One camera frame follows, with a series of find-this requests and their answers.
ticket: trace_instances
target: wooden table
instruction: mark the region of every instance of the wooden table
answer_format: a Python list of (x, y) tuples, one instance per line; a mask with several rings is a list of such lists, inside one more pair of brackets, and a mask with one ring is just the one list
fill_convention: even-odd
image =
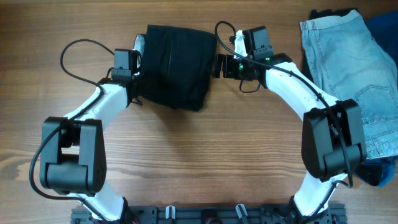
[[(68, 223), (77, 205), (39, 197), (28, 182), (43, 120), (74, 110), (94, 91), (62, 72), (59, 57), (69, 42), (89, 38), (130, 49), (148, 24), (213, 32), (225, 20), (237, 29), (267, 26), (275, 52), (301, 67), (299, 22), (311, 9), (358, 7), (365, 19), (398, 9), (396, 1), (41, 2), (0, 6), (0, 223)], [(227, 27), (220, 34), (225, 41), (231, 35)], [(98, 81), (113, 58), (82, 43), (67, 52), (65, 65)], [(302, 123), (270, 91), (242, 94), (238, 85), (212, 80), (198, 113), (149, 101), (123, 111), (104, 133), (106, 179), (115, 191), (130, 205), (288, 202), (305, 174)], [(35, 171), (39, 182), (38, 166)], [(332, 198), (346, 204), (350, 223), (397, 223), (398, 179), (382, 189), (354, 182), (354, 189), (338, 187)]]

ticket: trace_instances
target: tabletop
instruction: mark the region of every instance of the tabletop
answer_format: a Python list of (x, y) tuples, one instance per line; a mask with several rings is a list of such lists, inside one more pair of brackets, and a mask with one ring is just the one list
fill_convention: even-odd
[[(311, 9), (357, 7), (365, 20), (398, 9), (397, 1), (0, 2), (0, 223), (68, 223), (78, 205), (44, 199), (28, 181), (43, 121), (73, 111), (94, 91), (62, 72), (60, 53), (69, 42), (131, 49), (148, 24), (213, 33), (218, 21), (228, 21), (242, 30), (266, 26), (274, 51), (301, 68), (299, 22)], [(224, 41), (229, 35), (220, 27)], [(91, 43), (65, 55), (72, 73), (94, 81), (112, 65)], [(287, 203), (306, 172), (301, 134), (299, 117), (269, 90), (244, 94), (236, 80), (212, 79), (199, 112), (146, 100), (126, 108), (104, 132), (106, 179), (130, 205)], [(331, 201), (346, 204), (350, 223), (396, 223), (397, 187), (398, 179), (378, 188), (355, 177), (354, 188), (339, 186)]]

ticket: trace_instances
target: black cloth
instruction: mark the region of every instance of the black cloth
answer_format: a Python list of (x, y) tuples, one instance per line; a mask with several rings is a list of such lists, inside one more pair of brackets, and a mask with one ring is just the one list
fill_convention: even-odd
[[(358, 8), (352, 8), (352, 9), (339, 9), (336, 11), (332, 11), (331, 9), (327, 9), (324, 10), (322, 12), (317, 12), (316, 10), (311, 10), (310, 12), (310, 17), (309, 19), (318, 19), (321, 17), (325, 17), (325, 16), (347, 16), (349, 12), (351, 12), (351, 10), (357, 10)], [(310, 72), (310, 67), (308, 66), (307, 63), (307, 58), (304, 55), (303, 58), (303, 70), (301, 71), (303, 73), (303, 75), (305, 77), (307, 77), (309, 80), (311, 80), (311, 82), (313, 82), (312, 76), (311, 76), (311, 72)]]
[(139, 94), (173, 109), (200, 110), (216, 44), (215, 35), (208, 32), (148, 25)]

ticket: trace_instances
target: blue jeans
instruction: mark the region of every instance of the blue jeans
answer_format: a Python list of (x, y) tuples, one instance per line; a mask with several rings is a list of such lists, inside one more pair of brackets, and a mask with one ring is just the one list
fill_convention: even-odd
[(361, 15), (351, 11), (300, 26), (314, 84), (361, 107), (368, 159), (398, 155), (397, 67)]

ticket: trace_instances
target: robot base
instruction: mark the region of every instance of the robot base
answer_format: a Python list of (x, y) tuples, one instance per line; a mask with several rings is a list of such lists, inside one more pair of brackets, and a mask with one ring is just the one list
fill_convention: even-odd
[[(260, 207), (246, 207), (247, 216), (238, 217), (235, 207), (168, 207), (130, 206), (139, 224), (290, 224), (278, 213), (288, 204), (265, 204)], [(94, 224), (91, 213), (86, 209), (72, 210), (71, 224)], [(328, 213), (313, 224), (345, 224), (346, 209), (343, 204), (329, 204)]]

